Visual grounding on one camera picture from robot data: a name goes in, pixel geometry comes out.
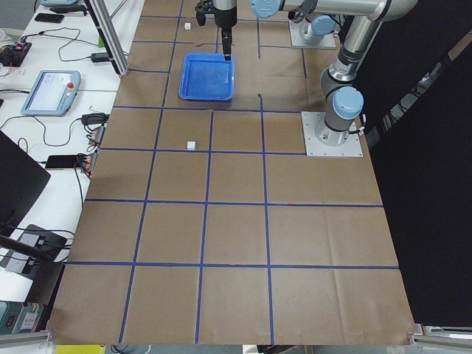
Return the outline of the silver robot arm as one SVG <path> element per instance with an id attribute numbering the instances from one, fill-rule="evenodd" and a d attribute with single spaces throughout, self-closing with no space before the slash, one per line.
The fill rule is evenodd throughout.
<path id="1" fill-rule="evenodd" d="M 333 15 L 315 15 L 318 1 L 301 1 L 284 9 L 285 1 L 249 1 L 251 11 L 258 18 L 269 18 L 279 11 L 288 12 L 288 20 L 301 24 L 300 34 L 304 39 L 323 37 L 336 28 Z M 199 1 L 195 16 L 199 26 L 204 26 L 207 15 L 214 15 L 215 24 L 221 29 L 224 60 L 232 58 L 232 28 L 237 23 L 236 1 Z"/>
<path id="2" fill-rule="evenodd" d="M 250 1 L 252 12 L 269 18 L 279 11 L 292 12 L 291 21 L 298 23 L 313 13 L 352 15 L 338 57 L 323 72 L 320 83 L 327 101 L 324 119 L 315 128 L 316 138 L 328 146 L 345 143 L 350 126 L 364 106 L 360 91 L 352 87 L 359 63 L 383 21 L 393 21 L 411 11 L 416 1 Z"/>

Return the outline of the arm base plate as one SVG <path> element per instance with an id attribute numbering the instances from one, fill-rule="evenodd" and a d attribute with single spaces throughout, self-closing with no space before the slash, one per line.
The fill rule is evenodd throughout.
<path id="1" fill-rule="evenodd" d="M 325 124 L 325 112 L 302 111 L 305 151 L 308 157 L 362 158 L 358 134 L 332 131 Z"/>
<path id="2" fill-rule="evenodd" d="M 299 49 L 335 49 L 336 42 L 332 33 L 317 35 L 307 21 L 289 23 L 291 46 Z"/>

